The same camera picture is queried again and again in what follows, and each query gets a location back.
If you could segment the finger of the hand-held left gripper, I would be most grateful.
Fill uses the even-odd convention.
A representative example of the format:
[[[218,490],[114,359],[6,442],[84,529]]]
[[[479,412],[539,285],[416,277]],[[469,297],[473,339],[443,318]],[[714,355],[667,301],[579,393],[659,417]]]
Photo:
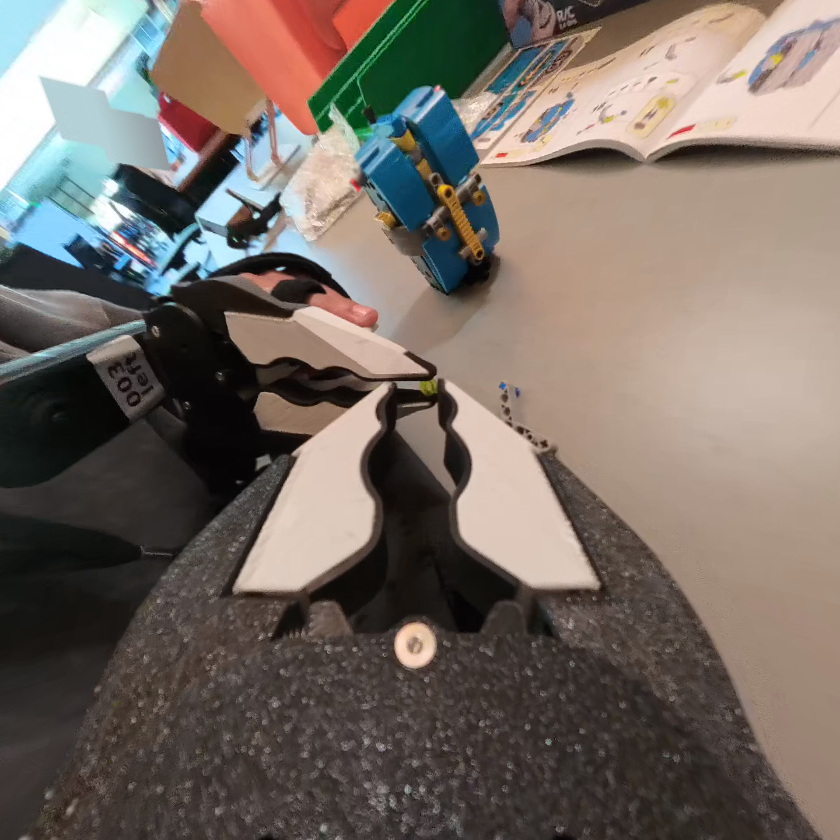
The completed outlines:
[[[255,382],[260,430],[294,439],[320,433],[380,386],[344,369],[307,365],[259,366]]]
[[[425,382],[437,374],[401,345],[317,308],[299,308],[285,318],[226,311],[224,320],[239,352],[261,369],[299,364],[347,371],[367,382]]]

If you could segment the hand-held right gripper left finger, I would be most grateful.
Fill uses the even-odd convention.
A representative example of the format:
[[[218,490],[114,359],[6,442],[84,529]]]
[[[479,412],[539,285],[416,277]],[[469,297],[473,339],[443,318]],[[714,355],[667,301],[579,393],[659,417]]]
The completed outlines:
[[[396,385],[380,385],[298,448],[232,586],[234,595],[315,595],[382,535],[371,457],[394,428]]]

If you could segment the dark blue toy set box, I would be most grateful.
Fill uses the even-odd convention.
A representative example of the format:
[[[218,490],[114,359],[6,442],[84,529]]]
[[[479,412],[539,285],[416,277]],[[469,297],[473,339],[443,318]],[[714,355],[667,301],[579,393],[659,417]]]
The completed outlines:
[[[538,44],[644,1],[498,1],[514,49]]]

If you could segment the black zipper pull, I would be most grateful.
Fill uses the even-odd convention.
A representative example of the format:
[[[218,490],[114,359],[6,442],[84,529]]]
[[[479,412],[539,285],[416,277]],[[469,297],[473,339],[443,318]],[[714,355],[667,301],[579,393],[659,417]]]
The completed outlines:
[[[140,560],[172,562],[178,550],[137,545],[105,532],[24,519],[2,520],[2,573],[107,568]]]

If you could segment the crumpled clear plastic bag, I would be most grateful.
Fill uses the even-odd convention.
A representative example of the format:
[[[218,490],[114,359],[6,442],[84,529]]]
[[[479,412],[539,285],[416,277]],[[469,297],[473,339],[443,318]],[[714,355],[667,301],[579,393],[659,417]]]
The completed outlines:
[[[356,152],[361,141],[350,122],[332,104],[332,125],[312,142],[280,196],[287,219],[313,242],[325,234],[358,198]]]

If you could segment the person's grey sweatshirt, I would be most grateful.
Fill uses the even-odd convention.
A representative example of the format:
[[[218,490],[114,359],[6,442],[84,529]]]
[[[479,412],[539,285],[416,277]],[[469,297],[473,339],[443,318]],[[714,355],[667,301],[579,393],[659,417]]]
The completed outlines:
[[[395,631],[339,656],[304,633],[280,637],[290,599],[222,597],[246,551],[291,483],[279,458],[231,511],[210,519],[204,484],[148,424],[132,425],[58,477],[35,488],[39,523],[63,524],[138,549],[127,563],[80,566],[75,544],[39,550],[35,564],[2,573],[2,726],[12,762],[2,795],[38,777],[41,811],[16,838],[287,838],[306,823],[310,795],[297,790],[293,732],[301,691],[338,666],[366,676],[374,699],[396,675]]]

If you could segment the person's left forearm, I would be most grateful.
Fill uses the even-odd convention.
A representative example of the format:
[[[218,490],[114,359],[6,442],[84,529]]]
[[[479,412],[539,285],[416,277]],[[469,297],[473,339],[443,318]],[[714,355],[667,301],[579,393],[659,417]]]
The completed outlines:
[[[141,311],[72,290],[1,287],[1,363],[141,320]]]

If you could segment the grey toy brick beam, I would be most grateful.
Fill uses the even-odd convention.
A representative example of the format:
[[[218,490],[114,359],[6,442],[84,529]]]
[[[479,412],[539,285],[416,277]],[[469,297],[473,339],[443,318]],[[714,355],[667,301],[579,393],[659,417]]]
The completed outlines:
[[[538,455],[553,456],[556,454],[557,446],[555,443],[524,423],[521,395],[517,402],[502,402],[499,388],[499,417],[505,425],[508,425],[517,435],[525,439]]]

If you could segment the black office chair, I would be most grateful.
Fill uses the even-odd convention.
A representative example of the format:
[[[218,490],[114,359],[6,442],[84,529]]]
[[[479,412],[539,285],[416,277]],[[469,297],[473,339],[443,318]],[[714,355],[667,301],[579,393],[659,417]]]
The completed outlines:
[[[169,240],[157,259],[155,275],[181,271],[187,265],[186,247],[203,242],[203,230],[194,206],[173,186],[129,164],[119,164],[113,174],[117,203],[158,228]]]

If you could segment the beige shell chair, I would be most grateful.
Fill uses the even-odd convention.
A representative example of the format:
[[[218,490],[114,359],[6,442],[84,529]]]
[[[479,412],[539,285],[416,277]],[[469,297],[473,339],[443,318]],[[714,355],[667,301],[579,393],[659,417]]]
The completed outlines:
[[[159,92],[159,121],[197,154],[218,133],[245,140],[248,178],[265,188],[285,166],[275,104],[216,37],[198,2],[180,2],[150,78]],[[255,170],[252,128],[266,118],[269,158]]]

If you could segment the blue toy brick vehicle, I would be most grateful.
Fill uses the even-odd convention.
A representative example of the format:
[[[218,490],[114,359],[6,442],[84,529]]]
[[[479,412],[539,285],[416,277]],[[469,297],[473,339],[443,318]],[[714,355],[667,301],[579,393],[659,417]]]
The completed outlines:
[[[488,278],[500,241],[478,154],[440,86],[418,87],[391,113],[365,110],[371,135],[351,182],[384,235],[444,295]]]

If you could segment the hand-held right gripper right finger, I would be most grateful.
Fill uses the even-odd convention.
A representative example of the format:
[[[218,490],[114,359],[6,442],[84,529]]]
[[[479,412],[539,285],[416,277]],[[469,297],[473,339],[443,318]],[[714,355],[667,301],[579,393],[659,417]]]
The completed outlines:
[[[516,592],[599,592],[602,582],[532,446],[467,392],[437,383],[458,547]]]

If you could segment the blue sticker sheet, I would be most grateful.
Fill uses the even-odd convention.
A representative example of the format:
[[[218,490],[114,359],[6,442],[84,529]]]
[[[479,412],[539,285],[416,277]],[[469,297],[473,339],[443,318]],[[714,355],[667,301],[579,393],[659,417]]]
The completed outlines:
[[[480,159],[599,31],[591,26],[517,49],[484,83],[457,100],[456,111]]]

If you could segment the white instruction booklet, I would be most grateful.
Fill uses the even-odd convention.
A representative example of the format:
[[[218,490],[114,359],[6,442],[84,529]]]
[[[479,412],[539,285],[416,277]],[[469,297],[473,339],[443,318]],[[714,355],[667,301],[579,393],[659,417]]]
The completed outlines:
[[[770,16],[705,6],[516,97],[488,166],[615,151],[648,163],[700,145],[837,152],[839,2]]]

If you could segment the person's left hand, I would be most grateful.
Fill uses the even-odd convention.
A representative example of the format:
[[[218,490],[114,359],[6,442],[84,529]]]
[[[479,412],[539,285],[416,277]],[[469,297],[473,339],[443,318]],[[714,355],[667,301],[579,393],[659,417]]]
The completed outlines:
[[[363,329],[373,329],[379,321],[377,310],[353,301],[318,280],[279,271],[263,275],[244,273],[241,277],[279,301],[319,308]]]

